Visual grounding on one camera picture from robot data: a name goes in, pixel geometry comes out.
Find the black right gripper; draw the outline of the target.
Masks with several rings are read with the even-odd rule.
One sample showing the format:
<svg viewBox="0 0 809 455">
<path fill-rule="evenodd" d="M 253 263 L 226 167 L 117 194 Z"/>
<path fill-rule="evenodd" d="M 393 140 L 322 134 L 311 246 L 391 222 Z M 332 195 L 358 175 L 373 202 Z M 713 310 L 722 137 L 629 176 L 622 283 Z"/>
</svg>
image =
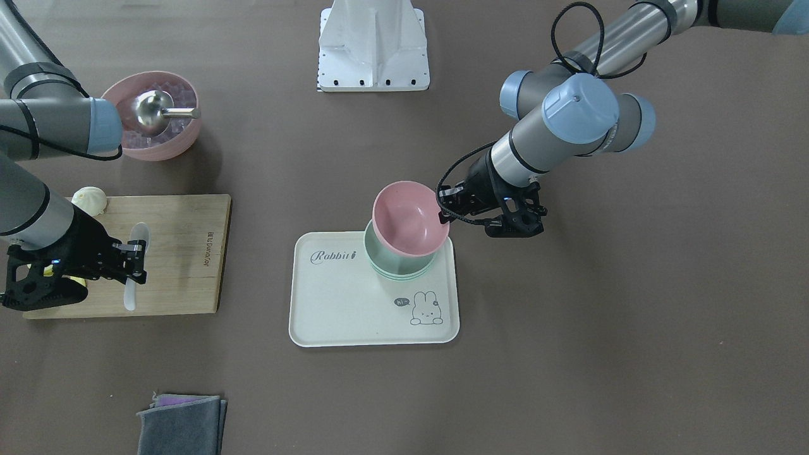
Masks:
<svg viewBox="0 0 809 455">
<path fill-rule="evenodd" d="M 54 244 L 40 250 L 9 246 L 2 306 L 27 312 L 79 303 L 88 291 L 73 276 L 144 284 L 147 246 L 146 241 L 119 244 L 98 220 L 75 207 L 69 228 Z"/>
</svg>

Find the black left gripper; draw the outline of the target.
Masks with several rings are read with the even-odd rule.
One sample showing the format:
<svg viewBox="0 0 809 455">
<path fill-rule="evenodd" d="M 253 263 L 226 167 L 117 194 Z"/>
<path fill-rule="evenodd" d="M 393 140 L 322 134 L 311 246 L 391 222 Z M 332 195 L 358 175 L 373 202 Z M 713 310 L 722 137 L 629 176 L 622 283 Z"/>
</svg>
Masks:
<svg viewBox="0 0 809 455">
<path fill-rule="evenodd" d="M 544 231 L 543 217 L 548 210 L 540 204 L 540 185 L 532 181 L 517 187 L 496 173 L 490 153 L 480 156 L 469 167 L 467 176 L 451 186 L 443 182 L 455 167 L 474 155 L 468 153 L 456 161 L 437 184 L 439 221 L 454 220 L 482 226 L 490 237 L 532 237 Z"/>
</svg>

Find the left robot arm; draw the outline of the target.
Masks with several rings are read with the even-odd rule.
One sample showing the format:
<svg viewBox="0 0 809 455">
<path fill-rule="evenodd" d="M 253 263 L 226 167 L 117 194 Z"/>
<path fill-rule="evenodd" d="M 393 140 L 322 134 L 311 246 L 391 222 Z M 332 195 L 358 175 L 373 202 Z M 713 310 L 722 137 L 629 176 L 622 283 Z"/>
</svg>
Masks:
<svg viewBox="0 0 809 455">
<path fill-rule="evenodd" d="M 504 82 L 502 111 L 515 120 L 457 185 L 437 184 L 439 221 L 482 226 L 490 237 L 542 233 L 541 176 L 566 159 L 641 147 L 655 130 L 655 109 L 633 94 L 615 94 L 607 81 L 630 74 L 657 44 L 694 26 L 807 34 L 806 1 L 636 1 L 616 22 L 604 24 L 592 4 L 597 34 L 561 52 L 539 72 L 518 70 Z"/>
</svg>

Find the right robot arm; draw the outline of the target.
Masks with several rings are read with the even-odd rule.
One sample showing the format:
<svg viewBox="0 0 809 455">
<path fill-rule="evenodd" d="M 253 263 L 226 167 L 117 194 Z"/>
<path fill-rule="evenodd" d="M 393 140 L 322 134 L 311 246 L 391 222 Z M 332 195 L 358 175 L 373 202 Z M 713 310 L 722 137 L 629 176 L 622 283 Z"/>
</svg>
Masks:
<svg viewBox="0 0 809 455">
<path fill-rule="evenodd" d="M 9 244 L 2 305 L 27 312 L 79 303 L 88 296 L 82 279 L 118 281 L 132 296 L 132 287 L 147 280 L 147 225 L 137 224 L 130 241 L 109 236 L 20 166 L 61 155 L 121 157 L 118 110 L 87 94 L 13 2 L 2 2 L 1 20 L 1 236 Z"/>
</svg>

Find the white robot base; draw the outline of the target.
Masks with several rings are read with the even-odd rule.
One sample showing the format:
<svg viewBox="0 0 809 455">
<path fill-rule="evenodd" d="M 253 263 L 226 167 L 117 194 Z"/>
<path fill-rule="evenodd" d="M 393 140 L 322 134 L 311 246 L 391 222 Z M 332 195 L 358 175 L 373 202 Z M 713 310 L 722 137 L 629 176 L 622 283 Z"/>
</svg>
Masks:
<svg viewBox="0 0 809 455">
<path fill-rule="evenodd" d="M 429 89 L 425 15 L 410 1 L 335 1 L 320 12 L 319 46 L 321 92 Z"/>
</svg>

